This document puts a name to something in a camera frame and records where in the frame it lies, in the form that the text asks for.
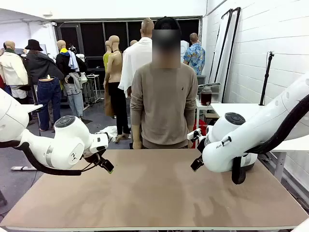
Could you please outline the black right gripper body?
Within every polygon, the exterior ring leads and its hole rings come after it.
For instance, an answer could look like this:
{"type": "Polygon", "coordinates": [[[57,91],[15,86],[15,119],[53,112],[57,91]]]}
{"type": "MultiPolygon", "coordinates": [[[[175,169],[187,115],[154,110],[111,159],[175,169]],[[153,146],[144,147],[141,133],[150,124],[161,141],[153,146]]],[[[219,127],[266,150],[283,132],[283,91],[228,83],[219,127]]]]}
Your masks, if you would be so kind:
{"type": "Polygon", "coordinates": [[[202,160],[202,153],[203,153],[203,150],[205,148],[205,141],[206,141],[205,139],[202,139],[197,146],[198,151],[200,151],[200,153],[201,153],[200,156],[197,158],[197,160],[199,160],[199,161],[202,160]]]}

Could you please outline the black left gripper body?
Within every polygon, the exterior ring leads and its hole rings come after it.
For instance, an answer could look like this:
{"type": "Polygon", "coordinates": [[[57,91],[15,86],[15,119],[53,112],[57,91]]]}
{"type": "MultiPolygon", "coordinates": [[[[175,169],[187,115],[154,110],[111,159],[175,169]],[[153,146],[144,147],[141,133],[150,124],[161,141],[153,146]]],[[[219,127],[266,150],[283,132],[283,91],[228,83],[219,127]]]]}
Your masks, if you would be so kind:
{"type": "Polygon", "coordinates": [[[103,158],[103,154],[106,151],[106,149],[103,149],[101,151],[98,151],[95,154],[92,154],[89,157],[84,157],[84,159],[88,162],[88,163],[93,163],[95,165],[99,165],[99,166],[103,166],[105,163],[105,159],[103,158]]]}

